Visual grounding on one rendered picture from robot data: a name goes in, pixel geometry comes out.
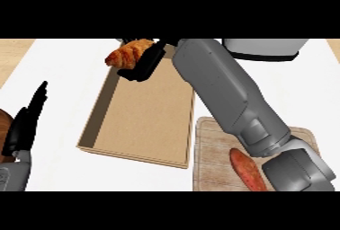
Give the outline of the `brown wooden round object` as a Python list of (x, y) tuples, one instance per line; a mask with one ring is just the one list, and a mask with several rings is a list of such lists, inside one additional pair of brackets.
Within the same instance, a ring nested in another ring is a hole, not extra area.
[(0, 109), (0, 151), (3, 150), (3, 145), (6, 143), (6, 133), (12, 124), (12, 116)]

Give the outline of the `open cardboard box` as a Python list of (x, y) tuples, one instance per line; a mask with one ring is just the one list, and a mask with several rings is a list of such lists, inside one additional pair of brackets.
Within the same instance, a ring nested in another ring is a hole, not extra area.
[(109, 70), (77, 147), (186, 168), (195, 93), (173, 67), (175, 47), (164, 51), (146, 81), (129, 81)]

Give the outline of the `pale wooden cutting board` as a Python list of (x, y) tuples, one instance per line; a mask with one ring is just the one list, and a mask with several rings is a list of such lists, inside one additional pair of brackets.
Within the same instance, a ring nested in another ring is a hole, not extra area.
[(247, 155), (235, 136), (226, 134), (211, 117), (200, 117), (195, 125), (194, 191), (248, 191), (229, 162), (229, 150)]

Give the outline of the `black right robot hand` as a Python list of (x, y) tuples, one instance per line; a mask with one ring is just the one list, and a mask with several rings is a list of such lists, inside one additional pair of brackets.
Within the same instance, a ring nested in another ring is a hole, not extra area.
[(164, 57), (164, 46), (176, 46), (179, 39), (160, 39), (145, 50), (133, 69), (120, 69), (117, 75), (129, 81), (146, 81)]

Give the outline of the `orange sweet potato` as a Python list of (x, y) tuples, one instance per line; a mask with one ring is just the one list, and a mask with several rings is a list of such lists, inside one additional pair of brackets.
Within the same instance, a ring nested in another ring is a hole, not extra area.
[(265, 191), (268, 187), (256, 166), (256, 162), (238, 148), (231, 148), (229, 150), (229, 162), (248, 190)]

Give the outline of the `white and black appliance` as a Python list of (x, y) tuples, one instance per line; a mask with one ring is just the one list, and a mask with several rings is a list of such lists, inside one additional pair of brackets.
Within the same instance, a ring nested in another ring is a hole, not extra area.
[(229, 54), (237, 59), (284, 62), (293, 61), (308, 39), (223, 39)]

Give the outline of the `golden brown croissant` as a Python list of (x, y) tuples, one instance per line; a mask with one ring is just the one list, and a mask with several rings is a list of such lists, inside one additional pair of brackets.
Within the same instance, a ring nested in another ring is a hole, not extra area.
[(141, 39), (124, 44), (105, 58), (105, 64), (118, 69), (133, 69), (145, 50), (152, 46), (154, 41)]

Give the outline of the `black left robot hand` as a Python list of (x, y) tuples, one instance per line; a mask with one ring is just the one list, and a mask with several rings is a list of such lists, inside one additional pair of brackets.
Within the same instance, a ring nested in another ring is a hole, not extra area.
[(21, 108), (12, 121), (2, 150), (3, 156), (12, 156), (15, 151), (30, 151), (33, 148), (37, 120), (46, 103), (46, 86), (47, 81), (43, 81), (33, 95), (30, 105)]

